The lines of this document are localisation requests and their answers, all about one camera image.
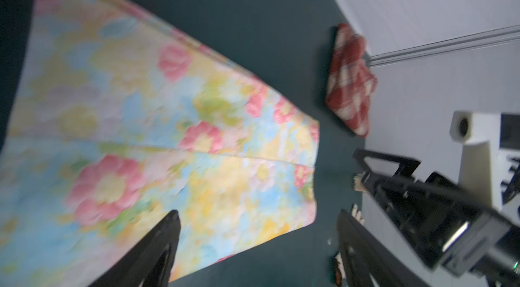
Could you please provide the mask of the floral yellow skirt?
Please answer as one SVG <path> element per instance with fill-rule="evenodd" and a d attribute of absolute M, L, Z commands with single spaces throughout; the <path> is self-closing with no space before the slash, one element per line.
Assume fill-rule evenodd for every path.
<path fill-rule="evenodd" d="M 128 0 L 34 0 L 1 285 L 89 286 L 170 211 L 182 278 L 313 223 L 319 124 Z"/>

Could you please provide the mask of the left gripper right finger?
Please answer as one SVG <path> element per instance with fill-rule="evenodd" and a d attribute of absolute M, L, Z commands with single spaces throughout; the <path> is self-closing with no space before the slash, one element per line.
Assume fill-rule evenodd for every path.
<path fill-rule="evenodd" d="M 427 286 L 390 253 L 351 213 L 337 218 L 339 252 L 349 286 Z"/>

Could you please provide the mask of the red plaid skirt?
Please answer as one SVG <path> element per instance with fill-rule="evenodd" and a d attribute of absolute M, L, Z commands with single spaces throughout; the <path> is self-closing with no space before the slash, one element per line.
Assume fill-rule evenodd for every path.
<path fill-rule="evenodd" d="M 369 110 L 377 78 L 366 65 L 366 40 L 341 23 L 334 38 L 325 102 L 353 133 L 369 134 Z"/>

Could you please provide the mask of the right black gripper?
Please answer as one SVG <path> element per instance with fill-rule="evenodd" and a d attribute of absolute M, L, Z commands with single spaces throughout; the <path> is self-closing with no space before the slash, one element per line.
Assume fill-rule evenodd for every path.
<path fill-rule="evenodd" d="M 367 158 L 396 164 L 396 176 L 373 173 Z M 369 195 L 426 267 L 519 285 L 519 226 L 447 179 L 414 180 L 415 158 L 356 149 L 353 159 Z"/>

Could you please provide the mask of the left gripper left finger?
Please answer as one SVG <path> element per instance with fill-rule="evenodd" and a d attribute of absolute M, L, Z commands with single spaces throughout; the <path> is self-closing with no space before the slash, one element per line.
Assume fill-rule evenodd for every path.
<path fill-rule="evenodd" d="M 170 211 L 120 261 L 90 284 L 167 286 L 180 239 L 178 211 Z"/>

